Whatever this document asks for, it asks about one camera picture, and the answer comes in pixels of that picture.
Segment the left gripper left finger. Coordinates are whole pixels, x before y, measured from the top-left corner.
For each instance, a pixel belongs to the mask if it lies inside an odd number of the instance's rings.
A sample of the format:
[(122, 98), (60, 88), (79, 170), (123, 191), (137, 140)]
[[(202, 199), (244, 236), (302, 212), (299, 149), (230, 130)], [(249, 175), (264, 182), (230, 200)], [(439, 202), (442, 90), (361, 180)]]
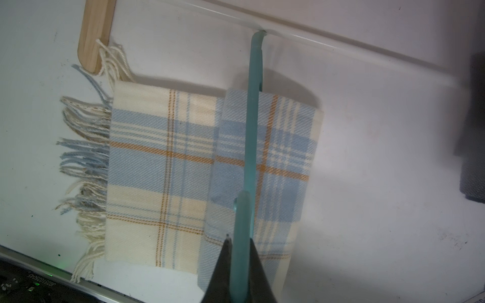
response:
[(201, 303), (230, 303), (229, 291), (232, 240), (227, 235)]

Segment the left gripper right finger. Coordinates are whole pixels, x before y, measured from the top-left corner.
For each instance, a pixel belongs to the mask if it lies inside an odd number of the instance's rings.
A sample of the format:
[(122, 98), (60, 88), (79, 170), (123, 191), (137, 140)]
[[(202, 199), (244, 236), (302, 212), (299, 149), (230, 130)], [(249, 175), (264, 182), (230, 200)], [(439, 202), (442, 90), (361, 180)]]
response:
[(250, 239), (250, 266), (248, 282), (248, 302), (250, 303), (277, 303), (264, 268), (259, 259), (255, 243)]

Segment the teal clothes hanger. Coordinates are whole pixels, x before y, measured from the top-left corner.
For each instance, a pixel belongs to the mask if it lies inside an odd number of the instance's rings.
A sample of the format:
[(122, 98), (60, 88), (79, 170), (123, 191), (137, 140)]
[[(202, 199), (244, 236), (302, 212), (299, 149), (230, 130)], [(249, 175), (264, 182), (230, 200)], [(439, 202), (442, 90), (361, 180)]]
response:
[(236, 198), (236, 220), (231, 251), (229, 293), (232, 302), (246, 302), (249, 296), (250, 239), (255, 218), (258, 103), (263, 85), (262, 44), (265, 31), (251, 38), (246, 102), (245, 164), (243, 190)]

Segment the blue cream plaid scarf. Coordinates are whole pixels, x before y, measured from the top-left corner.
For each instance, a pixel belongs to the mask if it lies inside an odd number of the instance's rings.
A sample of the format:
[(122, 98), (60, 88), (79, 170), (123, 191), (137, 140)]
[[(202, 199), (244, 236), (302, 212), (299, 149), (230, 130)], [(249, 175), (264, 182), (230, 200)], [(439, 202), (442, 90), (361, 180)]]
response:
[[(63, 97), (64, 122), (78, 140), (61, 172), (77, 178), (64, 212), (77, 212), (88, 247), (71, 275), (93, 277), (94, 263), (124, 261), (193, 273), (208, 287), (233, 201), (243, 187), (246, 101), (135, 82), (124, 51), (101, 45), (101, 73), (112, 95), (100, 104)], [(323, 112), (261, 93), (253, 240), (272, 291), (283, 289), (298, 233)]]

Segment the black white checkered scarf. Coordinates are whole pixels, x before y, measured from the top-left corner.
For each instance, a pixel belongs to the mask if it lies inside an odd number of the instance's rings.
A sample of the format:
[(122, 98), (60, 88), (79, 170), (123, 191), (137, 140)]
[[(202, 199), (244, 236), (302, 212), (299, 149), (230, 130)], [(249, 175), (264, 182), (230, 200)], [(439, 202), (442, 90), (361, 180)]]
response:
[(484, 53), (471, 56), (471, 103), (457, 145), (462, 158), (460, 191), (465, 198), (484, 203)]

